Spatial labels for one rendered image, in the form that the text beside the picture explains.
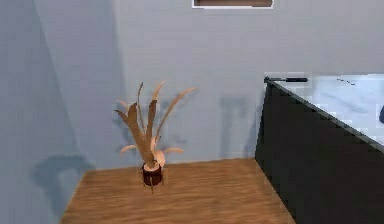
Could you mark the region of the black counter with marble top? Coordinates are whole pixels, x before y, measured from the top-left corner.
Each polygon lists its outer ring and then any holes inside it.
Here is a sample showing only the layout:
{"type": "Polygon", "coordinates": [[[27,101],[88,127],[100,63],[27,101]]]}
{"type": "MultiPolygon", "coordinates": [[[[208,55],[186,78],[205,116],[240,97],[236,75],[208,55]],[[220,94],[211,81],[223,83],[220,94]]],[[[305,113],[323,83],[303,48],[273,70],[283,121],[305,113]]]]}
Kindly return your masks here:
{"type": "Polygon", "coordinates": [[[384,74],[265,85],[255,159],[296,224],[384,224],[384,74]]]}

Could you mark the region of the tan house plant in pot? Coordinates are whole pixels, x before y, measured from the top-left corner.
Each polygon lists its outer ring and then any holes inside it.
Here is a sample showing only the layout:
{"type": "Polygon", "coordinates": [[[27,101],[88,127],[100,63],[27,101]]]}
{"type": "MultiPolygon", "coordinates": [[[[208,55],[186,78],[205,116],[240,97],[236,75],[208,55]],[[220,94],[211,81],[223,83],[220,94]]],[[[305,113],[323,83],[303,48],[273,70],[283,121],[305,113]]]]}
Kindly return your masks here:
{"type": "Polygon", "coordinates": [[[160,123],[153,131],[154,122],[157,112],[157,103],[160,94],[160,90],[165,84],[165,80],[161,81],[153,91],[151,101],[148,105],[147,123],[144,123],[140,96],[144,83],[141,82],[137,90],[136,101],[128,105],[124,101],[118,100],[118,103],[123,105],[126,109],[125,112],[116,110],[116,113],[122,119],[124,124],[130,131],[134,143],[131,145],[125,145],[120,152],[124,153],[131,149],[137,149],[143,161],[141,165],[141,179],[144,187],[150,187],[151,192],[154,192],[154,187],[159,184],[164,184],[164,168],[166,164],[165,155],[170,152],[183,153],[184,150],[178,147],[168,147],[165,149],[158,149],[158,143],[161,139],[160,132],[163,125],[167,121],[169,115],[173,111],[173,108],[178,102],[187,94],[196,90],[196,87],[191,87],[181,91],[169,104],[164,116],[161,118],[160,123]]]}

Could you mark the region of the white framed wall picture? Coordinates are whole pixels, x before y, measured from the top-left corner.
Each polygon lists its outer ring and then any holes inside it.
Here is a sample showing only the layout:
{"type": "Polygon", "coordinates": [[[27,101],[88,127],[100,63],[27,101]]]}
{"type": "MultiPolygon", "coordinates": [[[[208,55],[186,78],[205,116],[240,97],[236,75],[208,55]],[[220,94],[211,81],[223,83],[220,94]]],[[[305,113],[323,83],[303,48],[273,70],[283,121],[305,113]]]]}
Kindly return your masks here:
{"type": "Polygon", "coordinates": [[[275,0],[191,0],[202,9],[272,9],[275,0]]]}

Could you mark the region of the black knife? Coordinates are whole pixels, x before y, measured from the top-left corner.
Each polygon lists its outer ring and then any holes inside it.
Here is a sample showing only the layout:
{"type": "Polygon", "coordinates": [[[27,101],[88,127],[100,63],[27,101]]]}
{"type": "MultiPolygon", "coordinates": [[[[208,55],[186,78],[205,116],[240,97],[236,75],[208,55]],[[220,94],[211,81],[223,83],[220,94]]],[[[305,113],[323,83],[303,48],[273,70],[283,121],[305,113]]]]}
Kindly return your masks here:
{"type": "Polygon", "coordinates": [[[269,76],[266,76],[264,77],[264,83],[267,83],[269,81],[283,81],[283,82],[308,82],[308,78],[302,78],[302,77],[298,77],[298,78],[292,78],[292,77],[287,77],[287,78],[281,78],[281,77],[269,77],[269,76]]]}

